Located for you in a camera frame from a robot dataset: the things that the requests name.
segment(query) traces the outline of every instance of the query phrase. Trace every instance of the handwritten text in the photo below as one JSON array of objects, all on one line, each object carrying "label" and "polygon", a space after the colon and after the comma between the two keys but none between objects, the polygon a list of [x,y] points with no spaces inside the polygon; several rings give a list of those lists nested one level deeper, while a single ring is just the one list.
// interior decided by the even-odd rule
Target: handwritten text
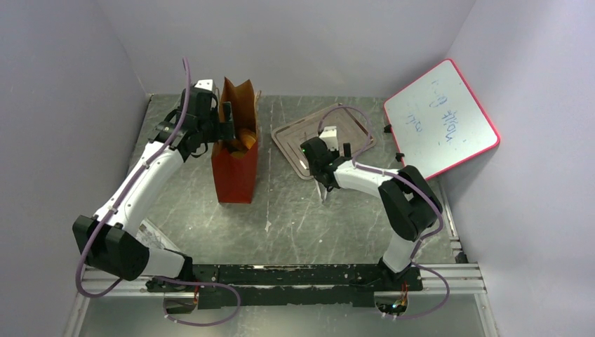
[{"label": "handwritten text", "polygon": [[415,116],[412,114],[407,116],[407,118],[409,118],[409,121],[406,123],[407,125],[412,124],[415,126],[415,130],[417,132],[422,132],[422,122],[421,121],[418,121],[417,119],[415,119]]},{"label": "handwritten text", "polygon": [[442,120],[444,121],[444,126],[446,126],[446,142],[450,144],[450,141],[455,137],[455,133],[457,132],[457,124],[459,121],[456,116],[457,112],[449,110],[447,113],[442,116]]},{"label": "handwritten text", "polygon": [[448,98],[438,90],[438,85],[440,82],[438,80],[432,82],[432,90],[434,91],[434,95],[436,99],[429,104],[429,107],[439,107],[440,105],[446,103]]}]

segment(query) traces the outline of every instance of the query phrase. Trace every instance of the metal table surface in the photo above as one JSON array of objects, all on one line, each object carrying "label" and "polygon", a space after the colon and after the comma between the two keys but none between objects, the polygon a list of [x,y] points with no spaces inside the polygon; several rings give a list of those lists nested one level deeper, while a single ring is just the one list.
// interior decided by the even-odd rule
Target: metal table surface
[{"label": "metal table surface", "polygon": [[[412,313],[428,310],[442,295],[411,296]],[[195,310],[180,319],[212,322],[232,309]],[[421,319],[393,321],[370,308],[350,305],[244,307],[231,322],[209,328],[174,324],[163,318],[160,298],[99,298],[91,301],[80,337],[203,336],[485,336],[473,295],[454,295],[445,307]]]},{"label": "metal table surface", "polygon": [[[131,165],[178,99],[178,95],[152,96]],[[371,131],[377,140],[359,161],[397,168],[392,135],[382,132],[384,101],[264,95],[258,101],[260,147],[252,204],[218,203],[210,155],[206,154],[182,165],[166,183],[147,218],[195,263],[376,263],[392,234],[382,202],[361,192],[335,190],[321,204],[313,181],[298,177],[273,143],[271,131],[333,103],[357,106],[370,114]],[[430,183],[441,197],[438,182]],[[428,239],[416,261],[454,263],[451,235],[446,226]]]}]

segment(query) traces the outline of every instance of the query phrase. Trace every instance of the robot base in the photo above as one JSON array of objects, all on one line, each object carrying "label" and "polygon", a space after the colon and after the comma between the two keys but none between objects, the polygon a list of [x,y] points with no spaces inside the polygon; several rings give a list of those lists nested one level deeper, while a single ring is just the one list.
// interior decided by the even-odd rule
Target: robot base
[{"label": "robot base", "polygon": [[[373,308],[377,291],[423,289],[420,271],[409,267],[398,275],[378,264],[361,265],[194,265],[201,282],[233,286],[247,305],[314,305],[351,303],[354,307]],[[153,279],[148,292],[192,293],[194,287],[175,287]],[[191,312],[194,306],[172,300],[171,313]],[[235,295],[215,287],[199,289],[196,309],[218,309],[236,305]]]}]

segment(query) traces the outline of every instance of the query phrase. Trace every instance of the red whiteboard frame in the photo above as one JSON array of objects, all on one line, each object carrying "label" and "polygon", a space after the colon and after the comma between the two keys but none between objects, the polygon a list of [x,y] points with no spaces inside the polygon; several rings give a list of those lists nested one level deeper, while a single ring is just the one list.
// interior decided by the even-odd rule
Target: red whiteboard frame
[{"label": "red whiteboard frame", "polygon": [[[484,152],[486,152],[488,150],[491,150],[491,149],[493,149],[494,147],[497,147],[500,144],[500,133],[498,133],[498,130],[496,130],[496,127],[494,126],[494,123],[492,122],[492,119],[490,119],[490,117],[488,116],[487,112],[484,110],[483,106],[481,105],[481,103],[477,99],[477,96],[475,96],[475,93],[473,92],[473,90],[471,90],[471,86],[469,86],[469,83],[467,83],[467,80],[465,79],[465,77],[463,76],[463,74],[459,70],[459,67],[457,67],[457,64],[455,63],[455,61],[452,58],[446,58],[446,59],[438,62],[438,64],[436,64],[435,66],[433,66],[430,70],[428,70],[427,72],[425,72],[422,76],[416,78],[415,81],[413,81],[413,82],[409,83],[408,85],[404,86],[401,90],[397,91],[397,93],[395,93],[393,96],[391,96],[390,98],[388,98],[385,101],[385,103],[382,105],[382,108],[385,110],[385,116],[387,118],[387,121],[390,122],[389,115],[388,115],[388,112],[387,112],[387,102],[389,100],[391,100],[394,96],[400,94],[400,92],[402,92],[403,90],[405,90],[406,88],[408,88],[411,84],[413,84],[414,82],[416,82],[418,79],[421,79],[427,73],[429,73],[430,71],[434,70],[435,67],[438,67],[439,65],[441,65],[445,61],[448,61],[448,62],[450,62],[453,65],[453,67],[455,68],[455,70],[457,71],[457,73],[459,74],[459,76],[461,77],[461,80],[463,80],[463,83],[467,87],[467,90],[469,91],[469,93],[471,93],[471,96],[475,100],[475,103],[477,103],[477,106],[481,110],[481,113],[483,114],[483,116],[488,121],[488,124],[490,124],[490,127],[492,128],[492,130],[494,130],[494,134],[496,135],[496,142],[494,143],[494,145],[488,146],[487,148],[485,148],[485,149],[483,149],[483,150],[481,150],[479,152],[476,152],[476,153],[468,156],[467,158],[465,158],[465,159],[463,159],[463,160],[461,160],[461,161],[459,161],[457,163],[454,163],[454,164],[450,165],[449,167],[447,167],[447,168],[445,168],[445,169],[443,169],[441,171],[438,171],[438,172],[432,174],[431,176],[427,177],[426,180],[432,179],[433,177],[435,177],[435,176],[437,176],[439,174],[442,174],[442,173],[450,170],[451,168],[453,168],[453,167],[455,167],[455,166],[457,166],[459,164],[462,164],[462,163],[468,161],[471,158],[477,157],[480,154],[482,154],[482,153],[484,153]],[[392,133],[392,138],[394,139],[394,144],[396,145],[396,149],[397,149],[398,152],[400,152],[401,149],[399,149],[399,142],[396,141],[396,136],[395,136],[392,128],[391,128],[391,133]],[[403,166],[406,165],[405,158],[406,157],[403,157],[403,159],[401,160],[403,162]]]}]

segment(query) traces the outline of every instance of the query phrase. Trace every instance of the whiteboard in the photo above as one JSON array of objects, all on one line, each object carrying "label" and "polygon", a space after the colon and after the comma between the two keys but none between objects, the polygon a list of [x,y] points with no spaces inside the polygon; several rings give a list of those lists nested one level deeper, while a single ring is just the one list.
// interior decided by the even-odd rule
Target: whiteboard
[{"label": "whiteboard", "polygon": [[452,60],[444,60],[385,102],[403,164],[432,178],[500,142]]}]

